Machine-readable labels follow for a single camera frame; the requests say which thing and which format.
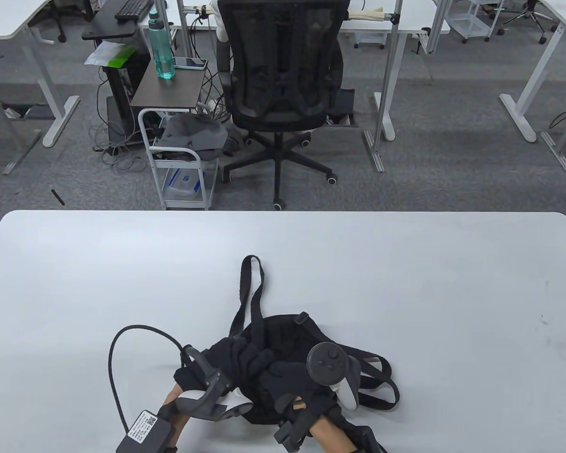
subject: computer keyboard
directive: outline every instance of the computer keyboard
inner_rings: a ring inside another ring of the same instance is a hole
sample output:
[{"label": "computer keyboard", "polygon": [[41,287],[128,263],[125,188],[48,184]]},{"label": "computer keyboard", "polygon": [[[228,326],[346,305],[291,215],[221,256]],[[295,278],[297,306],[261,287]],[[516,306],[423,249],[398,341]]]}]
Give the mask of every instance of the computer keyboard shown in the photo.
[{"label": "computer keyboard", "polygon": [[138,21],[144,18],[153,6],[153,0],[128,0],[126,4],[115,13],[119,21]]}]

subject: black strap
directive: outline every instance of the black strap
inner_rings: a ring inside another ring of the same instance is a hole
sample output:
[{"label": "black strap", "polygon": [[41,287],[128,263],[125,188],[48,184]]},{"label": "black strap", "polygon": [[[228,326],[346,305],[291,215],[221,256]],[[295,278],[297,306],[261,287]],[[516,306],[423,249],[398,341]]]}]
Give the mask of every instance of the black strap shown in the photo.
[{"label": "black strap", "polygon": [[[323,334],[320,331],[319,327],[311,319],[311,317],[309,317],[308,315],[302,316],[301,320],[302,321],[300,324],[309,332],[309,334],[313,335],[317,340],[330,341],[331,343],[335,343],[335,341],[332,341],[330,338],[328,338],[325,334]],[[353,356],[358,360],[358,362],[360,363],[361,371],[367,375],[367,376],[361,376],[360,388],[372,390],[382,386],[383,384],[388,384],[394,392],[394,402],[389,402],[381,398],[359,392],[358,393],[359,404],[361,406],[365,406],[371,409],[383,410],[383,411],[389,411],[394,406],[396,406],[398,404],[398,401],[400,400],[400,392],[398,391],[397,385],[391,378],[391,366],[389,362],[382,356],[373,354],[371,352],[355,349],[353,347],[345,346],[343,344],[339,344],[339,346],[341,346],[341,348],[347,354]],[[367,362],[367,359],[370,358],[377,358],[382,363],[382,371],[380,371],[379,369],[371,365],[369,362]]]},{"label": "black strap", "polygon": [[251,260],[255,259],[260,267],[260,286],[257,288],[250,302],[251,315],[251,341],[259,349],[264,349],[264,319],[260,311],[260,299],[262,297],[262,287],[264,285],[264,270],[260,258],[255,255],[247,255],[241,263],[241,280],[239,283],[239,299],[241,306],[231,324],[229,336],[235,336],[243,332],[243,323],[247,309],[247,300],[251,291]]}]

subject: phone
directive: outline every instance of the phone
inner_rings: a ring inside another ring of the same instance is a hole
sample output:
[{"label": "phone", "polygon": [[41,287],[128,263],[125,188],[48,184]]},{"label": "phone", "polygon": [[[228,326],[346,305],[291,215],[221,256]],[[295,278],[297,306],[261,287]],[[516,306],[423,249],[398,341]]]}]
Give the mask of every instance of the phone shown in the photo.
[{"label": "phone", "polygon": [[197,69],[204,70],[208,66],[208,61],[204,58],[174,57],[174,67],[177,69]]}]

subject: mesh office chair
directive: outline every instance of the mesh office chair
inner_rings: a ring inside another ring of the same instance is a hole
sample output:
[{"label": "mesh office chair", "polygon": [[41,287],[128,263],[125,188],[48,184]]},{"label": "mesh office chair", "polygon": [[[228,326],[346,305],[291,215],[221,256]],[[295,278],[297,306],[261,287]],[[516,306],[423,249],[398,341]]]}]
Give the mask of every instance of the mesh office chair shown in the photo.
[{"label": "mesh office chair", "polygon": [[[321,127],[327,110],[335,103],[341,86],[343,59],[337,33],[350,0],[220,0],[229,42],[218,41],[216,58],[225,105],[235,125],[249,131],[246,142],[255,140],[266,148],[252,157],[227,165],[231,170],[265,160],[275,161],[274,208],[284,209],[279,198],[281,162],[326,174],[337,182],[331,168],[295,153],[307,146],[309,132],[283,141],[284,132]],[[231,49],[233,69],[231,72]],[[274,141],[258,132],[273,132]]]},{"label": "mesh office chair", "polygon": [[[548,21],[553,21],[554,19],[552,17],[544,15],[543,13],[539,13],[538,11],[535,11],[535,7],[537,6],[538,2],[539,2],[539,0],[527,0],[527,2],[524,4],[523,11],[521,13],[519,13],[517,16],[509,19],[509,21],[503,22],[503,25],[507,25],[507,24],[515,21],[516,19],[520,19],[522,17],[524,17],[525,19],[531,19],[535,24],[537,24],[537,27],[541,32],[541,39],[539,39],[539,44],[545,44],[547,42],[547,36],[546,36],[545,29],[542,27],[541,22],[539,22],[539,18],[541,17],[542,19],[546,19]],[[551,28],[551,31],[555,32],[556,28],[557,28],[557,25],[554,25]],[[499,28],[497,30],[497,34],[499,36],[504,35],[505,30],[503,28]]]}]

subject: white desk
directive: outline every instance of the white desk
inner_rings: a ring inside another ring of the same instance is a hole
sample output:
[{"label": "white desk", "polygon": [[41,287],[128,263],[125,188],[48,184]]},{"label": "white desk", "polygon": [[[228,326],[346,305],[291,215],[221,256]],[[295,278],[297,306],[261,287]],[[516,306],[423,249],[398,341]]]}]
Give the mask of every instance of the white desk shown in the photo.
[{"label": "white desk", "polygon": [[[376,9],[383,7],[384,12],[394,12],[395,0],[366,0],[365,9]],[[360,11],[363,7],[363,0],[350,0],[350,8],[354,11]],[[180,28],[180,15],[175,1],[168,2],[168,21],[173,22],[171,28]],[[400,37],[398,39],[397,57],[393,62],[391,69],[391,80],[389,86],[389,95],[386,98],[386,105],[384,110],[384,118],[382,120],[384,126],[384,136],[386,140],[392,141],[396,138],[396,133],[390,118],[390,107],[396,83],[398,80],[398,73],[402,63],[402,54],[404,53],[404,46],[409,34],[423,34],[425,33],[422,28],[432,26],[434,16],[436,15],[436,4],[432,0],[404,0],[402,4],[401,19],[398,28]],[[187,15],[186,22],[190,27],[195,20],[195,15]],[[212,30],[216,29],[216,24],[212,20],[210,22]],[[141,28],[149,27],[149,17],[146,17],[139,25]],[[203,21],[203,26],[197,24],[198,29],[208,29],[208,22]],[[341,25],[340,33],[389,33],[391,32],[391,22],[374,22],[374,21],[344,21]],[[442,26],[442,32],[447,34],[451,31],[449,24],[445,21]],[[382,61],[384,61],[385,54],[382,53]],[[377,108],[380,107],[380,99],[382,93],[375,92],[374,100]]]},{"label": "white desk", "polygon": [[[61,135],[61,132],[67,125],[74,109],[80,101],[79,96],[70,96],[65,103],[61,101],[61,97],[57,91],[48,69],[44,64],[37,45],[35,36],[27,27],[27,23],[42,9],[49,0],[0,0],[0,39],[11,39],[17,33],[25,34],[24,52],[29,63],[33,66],[38,76],[38,84],[42,88],[42,92],[46,97],[50,110],[55,117],[54,123],[50,126],[42,144],[45,147],[51,147]],[[33,145],[40,138],[41,132],[37,130],[31,142],[25,143],[25,140],[17,133],[16,129],[7,119],[0,105],[0,120],[5,127],[9,129],[9,133],[13,136],[13,140],[17,144],[18,155],[4,169],[4,174],[9,174],[13,168],[29,153]]]},{"label": "white desk", "polygon": [[[503,102],[503,105],[508,110],[514,123],[518,126],[518,129],[520,129],[524,138],[531,143],[534,143],[537,140],[537,134],[524,115],[528,111],[531,103],[537,96],[542,83],[547,77],[548,71],[546,70],[546,67],[549,63],[549,59],[566,30],[566,0],[541,0],[541,2],[560,19],[561,23],[559,24],[556,32],[553,34],[551,41],[549,41],[545,52],[539,60],[533,75],[531,75],[531,78],[528,80],[526,87],[524,87],[518,101],[514,101],[509,94],[504,93],[499,95],[501,102]],[[560,160],[561,164],[564,165],[561,157],[558,155],[556,155],[556,157]]]},{"label": "white desk", "polygon": [[[113,335],[146,323],[212,345],[247,254],[264,264],[265,316],[306,310],[336,341],[390,360],[397,409],[350,415],[390,453],[566,453],[566,217],[218,211],[3,219],[0,451],[113,453]],[[177,360],[157,335],[121,337],[128,420],[158,409]],[[185,453],[285,451],[272,427],[192,424]]]}]

